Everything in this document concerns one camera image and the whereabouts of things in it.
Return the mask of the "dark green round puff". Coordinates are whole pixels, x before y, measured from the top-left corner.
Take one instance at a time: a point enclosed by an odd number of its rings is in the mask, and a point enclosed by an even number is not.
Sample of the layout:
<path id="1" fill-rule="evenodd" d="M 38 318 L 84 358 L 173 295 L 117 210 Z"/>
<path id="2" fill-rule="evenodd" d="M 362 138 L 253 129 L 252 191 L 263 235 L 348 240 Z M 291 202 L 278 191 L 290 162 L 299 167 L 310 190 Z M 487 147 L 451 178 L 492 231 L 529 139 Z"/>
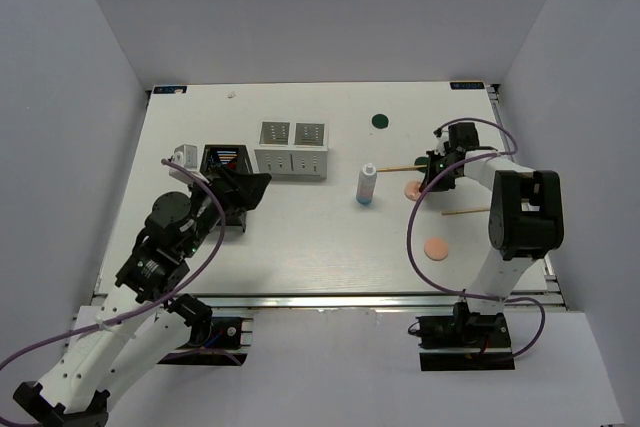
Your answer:
<path id="1" fill-rule="evenodd" d="M 427 157 L 418 157 L 414 160 L 414 165 L 418 170 L 425 170 L 428 167 L 429 159 Z"/>
<path id="2" fill-rule="evenodd" d="M 376 129 L 386 129 L 389 126 L 389 118 L 385 114 L 378 113 L 372 116 L 371 124 Z"/>

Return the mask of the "peach puff with ribbon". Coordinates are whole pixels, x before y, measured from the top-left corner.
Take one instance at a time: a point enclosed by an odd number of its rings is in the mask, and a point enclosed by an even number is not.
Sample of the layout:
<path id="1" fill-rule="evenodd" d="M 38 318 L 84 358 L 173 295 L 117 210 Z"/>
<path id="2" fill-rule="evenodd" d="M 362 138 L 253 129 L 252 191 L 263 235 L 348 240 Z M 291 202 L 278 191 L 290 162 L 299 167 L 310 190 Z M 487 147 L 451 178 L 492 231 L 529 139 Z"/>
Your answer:
<path id="1" fill-rule="evenodd" d="M 405 185 L 404 195 L 408 200 L 417 201 L 421 195 L 421 183 L 418 181 L 410 181 Z"/>

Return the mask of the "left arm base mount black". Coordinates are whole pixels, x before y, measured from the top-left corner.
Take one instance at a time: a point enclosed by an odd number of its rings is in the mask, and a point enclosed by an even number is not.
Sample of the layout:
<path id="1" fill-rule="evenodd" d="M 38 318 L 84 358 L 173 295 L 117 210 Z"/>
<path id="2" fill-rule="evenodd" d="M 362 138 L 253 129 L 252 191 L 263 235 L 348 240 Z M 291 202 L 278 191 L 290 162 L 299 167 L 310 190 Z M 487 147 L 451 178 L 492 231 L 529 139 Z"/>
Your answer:
<path id="1" fill-rule="evenodd" d="M 254 319 L 245 312 L 215 310 L 209 321 L 193 327 L 186 343 L 160 365 L 241 367 L 253 339 Z"/>

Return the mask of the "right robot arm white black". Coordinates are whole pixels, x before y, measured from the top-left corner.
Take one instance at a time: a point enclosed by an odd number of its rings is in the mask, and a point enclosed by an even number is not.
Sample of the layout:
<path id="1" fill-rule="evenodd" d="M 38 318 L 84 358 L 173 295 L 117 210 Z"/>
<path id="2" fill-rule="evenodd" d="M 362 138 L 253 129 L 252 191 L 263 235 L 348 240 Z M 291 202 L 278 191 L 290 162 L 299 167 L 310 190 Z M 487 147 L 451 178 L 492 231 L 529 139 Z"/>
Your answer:
<path id="1" fill-rule="evenodd" d="M 564 240 L 564 216 L 559 175 L 534 170 L 511 160 L 517 151 L 481 144 L 476 118 L 449 121 L 434 131 L 436 147 L 426 152 L 427 167 L 419 187 L 422 198 L 446 192 L 466 178 L 491 193 L 488 237 L 491 250 L 472 284 L 458 296 L 468 311 L 451 321 L 453 337 L 472 346 L 484 338 L 483 315 L 500 314 L 524 273 Z"/>

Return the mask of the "black mesh organizer box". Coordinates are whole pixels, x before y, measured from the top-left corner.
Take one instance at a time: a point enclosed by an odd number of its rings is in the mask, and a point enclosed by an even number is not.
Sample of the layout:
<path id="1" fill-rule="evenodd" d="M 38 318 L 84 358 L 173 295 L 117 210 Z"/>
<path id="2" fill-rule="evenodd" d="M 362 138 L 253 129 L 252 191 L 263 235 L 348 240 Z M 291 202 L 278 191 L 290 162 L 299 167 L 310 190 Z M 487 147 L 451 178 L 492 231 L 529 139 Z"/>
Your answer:
<path id="1" fill-rule="evenodd" d="M 215 166 L 226 166 L 241 174 L 253 174 L 248 151 L 244 145 L 206 144 L 203 149 L 198 173 L 206 181 L 205 176 L 214 174 Z M 245 220 L 227 220 L 228 226 L 240 229 L 242 233 L 247 228 L 247 213 Z"/>

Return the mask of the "white spray bottle teal base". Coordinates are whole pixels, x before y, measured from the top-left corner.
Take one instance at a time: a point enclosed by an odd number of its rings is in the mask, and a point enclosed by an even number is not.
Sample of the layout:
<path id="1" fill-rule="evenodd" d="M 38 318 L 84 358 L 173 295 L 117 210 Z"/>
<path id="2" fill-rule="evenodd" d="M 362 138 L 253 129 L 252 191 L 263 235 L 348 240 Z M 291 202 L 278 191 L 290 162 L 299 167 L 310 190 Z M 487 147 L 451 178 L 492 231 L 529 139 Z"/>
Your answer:
<path id="1" fill-rule="evenodd" d="M 377 182 L 377 169 L 372 163 L 365 164 L 359 172 L 355 198 L 361 205 L 372 202 Z"/>

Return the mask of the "gold makeup pencil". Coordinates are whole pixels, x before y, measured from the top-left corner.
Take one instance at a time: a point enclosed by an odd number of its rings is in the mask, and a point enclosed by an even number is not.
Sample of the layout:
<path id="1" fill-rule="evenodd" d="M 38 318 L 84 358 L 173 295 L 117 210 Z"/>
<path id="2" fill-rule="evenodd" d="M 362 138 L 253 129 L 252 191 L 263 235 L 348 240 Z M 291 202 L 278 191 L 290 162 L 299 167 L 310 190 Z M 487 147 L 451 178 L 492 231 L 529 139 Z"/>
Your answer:
<path id="1" fill-rule="evenodd" d="M 382 168 L 377 168 L 377 171 L 382 173 L 407 172 L 407 171 L 417 171 L 421 169 L 426 169 L 427 167 L 428 167 L 428 164 L 418 164 L 418 165 L 409 165 L 409 166 L 382 167 Z"/>
<path id="2" fill-rule="evenodd" d="M 442 211 L 442 216 L 456 216 L 456 215 L 468 215 L 475 213 L 484 213 L 489 212 L 489 207 L 481 207 L 481 208 L 467 208 L 467 209 L 458 209 L 458 210 L 450 210 L 450 211 Z"/>

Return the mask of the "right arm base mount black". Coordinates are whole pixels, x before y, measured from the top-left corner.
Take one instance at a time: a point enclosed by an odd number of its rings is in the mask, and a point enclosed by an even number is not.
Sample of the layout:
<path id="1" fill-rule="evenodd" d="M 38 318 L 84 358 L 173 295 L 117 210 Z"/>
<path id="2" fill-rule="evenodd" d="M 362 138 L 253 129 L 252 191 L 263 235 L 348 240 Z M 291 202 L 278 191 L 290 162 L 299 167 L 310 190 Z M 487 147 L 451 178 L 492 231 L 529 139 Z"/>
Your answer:
<path id="1" fill-rule="evenodd" d="M 423 372 L 511 371 L 515 369 L 505 316 L 418 317 L 408 328 L 418 340 Z"/>

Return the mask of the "blue label sticker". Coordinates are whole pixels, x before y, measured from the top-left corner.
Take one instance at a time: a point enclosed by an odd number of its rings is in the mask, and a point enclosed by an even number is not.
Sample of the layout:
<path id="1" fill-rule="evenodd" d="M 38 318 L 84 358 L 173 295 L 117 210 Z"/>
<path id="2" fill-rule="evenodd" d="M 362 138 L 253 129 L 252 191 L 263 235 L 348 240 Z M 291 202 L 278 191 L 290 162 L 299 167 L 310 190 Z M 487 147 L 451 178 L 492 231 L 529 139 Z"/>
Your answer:
<path id="1" fill-rule="evenodd" d="M 181 95 L 187 91 L 186 86 L 155 86 L 152 90 L 153 95 Z"/>
<path id="2" fill-rule="evenodd" d="M 484 90 L 485 85 L 481 81 L 451 81 L 449 86 L 452 90 Z"/>

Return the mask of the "blue label sticker right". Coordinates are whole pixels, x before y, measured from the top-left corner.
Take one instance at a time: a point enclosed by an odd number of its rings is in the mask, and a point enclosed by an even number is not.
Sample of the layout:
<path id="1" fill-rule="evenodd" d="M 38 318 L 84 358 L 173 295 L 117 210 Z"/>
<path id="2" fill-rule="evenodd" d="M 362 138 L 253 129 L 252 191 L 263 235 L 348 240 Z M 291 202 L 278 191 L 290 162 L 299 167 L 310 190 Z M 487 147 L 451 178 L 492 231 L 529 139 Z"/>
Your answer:
<path id="1" fill-rule="evenodd" d="M 452 90 L 484 90 L 485 85 L 481 81 L 451 81 L 449 86 Z"/>

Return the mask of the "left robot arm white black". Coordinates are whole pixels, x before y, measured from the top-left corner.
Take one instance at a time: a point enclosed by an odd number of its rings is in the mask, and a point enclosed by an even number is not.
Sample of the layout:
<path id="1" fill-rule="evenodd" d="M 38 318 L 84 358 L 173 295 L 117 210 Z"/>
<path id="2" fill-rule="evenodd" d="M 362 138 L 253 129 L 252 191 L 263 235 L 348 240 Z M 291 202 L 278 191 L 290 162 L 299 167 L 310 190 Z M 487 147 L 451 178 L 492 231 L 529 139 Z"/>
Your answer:
<path id="1" fill-rule="evenodd" d="M 124 394 L 178 347 L 211 334 L 211 308 L 180 291 L 196 278 L 187 261 L 230 218 L 254 210 L 271 181 L 221 164 L 205 177 L 177 164 L 186 193 L 159 196 L 93 324 L 40 379 L 21 383 L 14 401 L 38 426 L 103 426 Z"/>

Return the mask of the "white slotted organizer box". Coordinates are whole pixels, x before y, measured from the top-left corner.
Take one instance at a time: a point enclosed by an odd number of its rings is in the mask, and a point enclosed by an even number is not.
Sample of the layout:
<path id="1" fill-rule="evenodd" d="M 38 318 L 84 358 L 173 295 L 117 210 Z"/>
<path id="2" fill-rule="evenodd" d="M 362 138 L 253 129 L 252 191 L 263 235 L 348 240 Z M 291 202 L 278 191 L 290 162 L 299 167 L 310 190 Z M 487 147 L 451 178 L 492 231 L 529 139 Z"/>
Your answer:
<path id="1" fill-rule="evenodd" d="M 263 121 L 254 148 L 261 173 L 275 177 L 324 180 L 328 174 L 326 123 Z"/>

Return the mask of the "blue label sticker left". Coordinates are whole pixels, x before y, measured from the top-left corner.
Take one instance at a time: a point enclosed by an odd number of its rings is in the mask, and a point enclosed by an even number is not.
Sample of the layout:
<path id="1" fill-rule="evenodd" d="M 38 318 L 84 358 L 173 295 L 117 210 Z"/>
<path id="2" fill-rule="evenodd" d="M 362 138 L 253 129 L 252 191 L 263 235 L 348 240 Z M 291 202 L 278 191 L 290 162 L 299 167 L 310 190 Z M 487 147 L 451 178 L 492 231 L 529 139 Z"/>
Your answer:
<path id="1" fill-rule="evenodd" d="M 153 95 L 181 95 L 187 91 L 186 86 L 155 86 L 152 90 Z"/>

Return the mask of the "peach round powder puff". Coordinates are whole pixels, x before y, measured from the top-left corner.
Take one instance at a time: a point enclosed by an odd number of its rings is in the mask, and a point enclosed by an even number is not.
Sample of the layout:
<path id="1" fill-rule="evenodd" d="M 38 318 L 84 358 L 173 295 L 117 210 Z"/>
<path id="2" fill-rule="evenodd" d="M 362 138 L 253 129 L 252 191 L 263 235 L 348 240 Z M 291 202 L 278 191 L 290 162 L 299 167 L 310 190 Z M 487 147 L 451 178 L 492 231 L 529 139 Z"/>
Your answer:
<path id="1" fill-rule="evenodd" d="M 433 261 L 443 261 L 449 255 L 448 243 L 439 237 L 427 239 L 423 245 L 424 254 Z"/>

